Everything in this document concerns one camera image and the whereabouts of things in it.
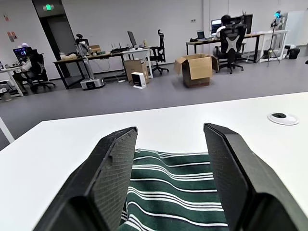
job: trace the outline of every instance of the small white box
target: small white box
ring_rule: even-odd
[[[144,78],[144,74],[141,72],[133,72],[131,73],[131,77],[133,79],[134,87],[143,89],[146,88],[146,82]]]

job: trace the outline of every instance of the white table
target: white table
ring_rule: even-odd
[[[308,93],[298,93],[42,122],[0,152],[0,230],[32,230],[68,176],[113,131],[137,126],[136,148],[204,152],[205,122],[241,134],[307,216],[307,102]],[[300,123],[272,123],[272,112],[294,114]]]
[[[18,90],[18,94],[15,95],[15,96],[24,96],[23,92],[20,90],[19,86],[17,85],[17,83],[16,83],[16,81],[15,81],[13,75],[12,75],[13,71],[21,70],[21,68],[22,68],[22,66],[14,67],[14,68],[6,69],[6,70],[0,70],[0,74],[1,73],[8,73],[11,82],[15,85],[16,89]]]
[[[273,61],[273,60],[282,60],[282,57],[283,57],[283,51],[284,51],[284,47],[285,47],[285,42],[286,42],[286,37],[287,37],[287,34],[288,34],[288,30],[275,30],[274,31],[274,35],[281,35],[282,36],[282,44],[280,46],[280,49],[279,49],[279,56],[277,58],[270,58],[270,61]],[[264,53],[264,49],[265,49],[265,41],[268,40],[268,39],[271,39],[271,36],[272,36],[272,33],[273,31],[266,31],[266,32],[262,32],[264,35],[263,35],[263,42],[262,42],[262,49],[261,49],[261,55],[263,55]],[[260,59],[259,62],[262,63],[262,62],[267,62],[269,59]]]
[[[147,56],[147,59],[148,59],[148,66],[149,66],[149,69],[150,69],[150,76],[149,76],[149,78],[153,78],[152,62],[150,61],[150,51],[151,51],[151,49],[146,48],[146,49],[142,49],[142,50],[124,51],[122,53],[123,54],[145,53],[145,55]]]
[[[15,141],[14,137],[12,136],[12,134],[10,133],[8,128],[6,127],[6,125],[3,122],[1,117],[0,117],[0,129],[1,129],[1,131],[3,132],[3,134],[5,135],[5,137],[8,139],[8,141],[10,143],[13,143]]]

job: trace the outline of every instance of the trash bin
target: trash bin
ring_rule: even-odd
[[[297,59],[299,52],[299,48],[290,49],[289,59]]]
[[[11,95],[5,88],[0,89],[0,97],[4,102],[12,100]]]

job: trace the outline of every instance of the camera tripod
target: camera tripod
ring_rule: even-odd
[[[271,57],[271,54],[274,54],[274,57],[273,58],[276,58],[278,60],[278,62],[280,63],[280,60],[278,59],[278,56],[276,55],[274,49],[272,48],[272,45],[273,45],[273,39],[274,39],[274,31],[275,31],[275,27],[278,26],[278,24],[276,23],[276,20],[271,24],[271,26],[273,27],[273,32],[272,32],[272,35],[271,35],[271,40],[270,40],[270,48],[267,50],[267,56],[268,56],[268,66],[270,64],[270,57]],[[261,58],[259,58],[259,60],[257,61],[257,63],[264,57],[266,56],[265,54],[263,54],[261,56]]]

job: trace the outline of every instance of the table leg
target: table leg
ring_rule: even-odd
[[[127,79],[127,81],[128,81],[128,76],[127,76],[126,68],[125,68],[125,65],[124,65],[124,57],[123,57],[123,54],[121,54],[121,60],[122,60],[122,64],[123,64],[123,67],[124,67],[126,79]]]
[[[254,63],[256,63],[256,62],[257,62],[257,58],[258,58],[259,41],[260,41],[260,36],[258,36],[258,37],[257,37],[257,39],[256,39],[256,47],[255,47]]]
[[[83,72],[82,72],[82,70],[81,70],[81,68],[80,68],[79,62],[76,62],[76,64],[77,64],[77,67],[78,67],[79,72],[81,73],[82,79],[85,79],[85,76],[83,75]]]
[[[63,76],[63,73],[62,73],[62,71],[61,71],[59,65],[58,65],[58,64],[54,64],[54,65],[56,66],[56,68],[57,68],[57,70],[58,70],[58,72],[59,72],[60,78],[61,78],[61,80],[62,80],[62,82],[63,82],[65,88],[68,90],[69,87],[68,87],[68,85],[67,85],[67,82],[66,82],[66,80],[65,80],[65,78],[64,78],[64,76]]]
[[[5,137],[8,139],[8,141],[10,143],[13,143],[15,141],[14,137],[12,136],[12,134],[10,133],[10,131],[8,130],[6,125],[4,124],[1,117],[0,117],[0,129],[2,130],[3,134],[5,135]]]
[[[149,64],[149,69],[150,69],[150,76],[149,76],[149,78],[153,78],[152,62],[150,60],[150,50],[147,51],[147,57],[148,57],[148,64]]]
[[[11,81],[13,82],[13,84],[15,85],[15,87],[16,87],[16,89],[17,89],[19,95],[20,95],[20,96],[24,96],[23,92],[20,90],[19,86],[17,85],[17,83],[16,83],[16,81],[15,81],[15,79],[14,79],[14,77],[13,77],[13,75],[11,74],[10,71],[8,71],[8,75],[9,75],[9,77],[10,77],[10,80],[11,80]]]

